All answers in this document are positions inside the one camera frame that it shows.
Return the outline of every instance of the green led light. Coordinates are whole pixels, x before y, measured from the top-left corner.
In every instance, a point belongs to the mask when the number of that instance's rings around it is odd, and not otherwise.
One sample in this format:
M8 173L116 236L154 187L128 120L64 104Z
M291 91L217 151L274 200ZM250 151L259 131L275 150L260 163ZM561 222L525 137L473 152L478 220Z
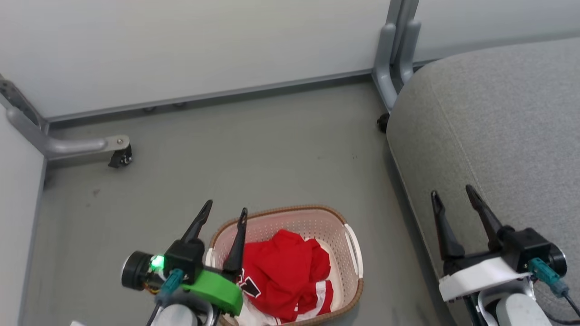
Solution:
M163 269L163 265L165 263L165 258L163 256L157 255L153 257L151 260L151 268L152 269Z

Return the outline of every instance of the basket handle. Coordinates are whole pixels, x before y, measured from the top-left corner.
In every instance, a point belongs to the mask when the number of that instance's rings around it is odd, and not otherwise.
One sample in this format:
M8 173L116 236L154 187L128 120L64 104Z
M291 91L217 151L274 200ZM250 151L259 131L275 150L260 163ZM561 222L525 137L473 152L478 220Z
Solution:
M354 234L353 228L350 227L350 225L345 224L345 233L346 233L346 239L347 242L349 244L349 251L350 251L350 256L353 259L353 266L354 269L356 270L356 273L358 275L359 278L363 277L363 255L361 253L361 247L358 244L358 239L357 236Z
M208 248L205 254L205 265L209 267L216 267L216 261L213 259L213 248Z

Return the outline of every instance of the white wall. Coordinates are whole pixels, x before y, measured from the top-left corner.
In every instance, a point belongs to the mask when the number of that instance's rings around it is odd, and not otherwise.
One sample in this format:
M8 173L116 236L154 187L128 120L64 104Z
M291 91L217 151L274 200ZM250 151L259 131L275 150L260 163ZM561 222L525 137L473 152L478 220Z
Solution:
M414 61L516 42L580 36L578 0L419 0Z
M17 324L44 157L6 119L0 98L0 325Z
M5 0L0 74L56 117L351 73L372 68L388 8L389 0Z

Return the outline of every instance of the teal cable connector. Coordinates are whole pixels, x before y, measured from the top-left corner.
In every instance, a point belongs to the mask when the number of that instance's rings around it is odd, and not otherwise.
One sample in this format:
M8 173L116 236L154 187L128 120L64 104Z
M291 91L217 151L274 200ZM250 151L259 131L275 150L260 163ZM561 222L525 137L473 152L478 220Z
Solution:
M542 259L533 258L528 262L528 270L540 281L546 283L557 298L562 298L570 288L553 269Z
M155 302L161 302L161 306L167 305L169 298L171 298L171 295L179 288L179 285L183 281L183 276L183 270L172 270L167 280L163 282L159 293L155 295Z

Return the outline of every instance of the cable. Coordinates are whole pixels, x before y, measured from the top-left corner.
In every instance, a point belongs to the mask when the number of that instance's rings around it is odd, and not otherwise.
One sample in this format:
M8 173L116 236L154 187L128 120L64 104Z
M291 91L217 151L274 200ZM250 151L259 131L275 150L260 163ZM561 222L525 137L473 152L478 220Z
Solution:
M160 289L152 289L149 287L149 284L147 284L146 282L143 283L143 287L151 294L156 295L157 293L159 293Z
M544 313L546 314L546 317L549 320L552 320L560 325L580 325L580 319L562 320L562 319L558 319L558 318L554 317L552 314L550 314L546 310L544 310Z
M163 282L167 281L167 278L165 277L165 275L163 275L163 270L160 269L157 271L157 275L159 275L159 277L161 277L161 279L163 280Z
M151 317L149 317L149 320L147 321L146 326L151 326L151 324L153 323L153 319L155 319L155 317L157 316L157 312L159 311L160 307L161 307L161 302L159 301L155 305L155 308L153 309L153 312L151 313Z
M566 301L568 301L568 303L570 304L570 306L572 307L572 309L574 309L574 312L576 312L576 314L578 315L578 317L580 317L580 309L578 309L578 306L576 305L576 303L574 303L574 301L572 300L572 298L570 297L570 295L568 294L568 292L564 292L562 295L564 296L564 298L566 299Z

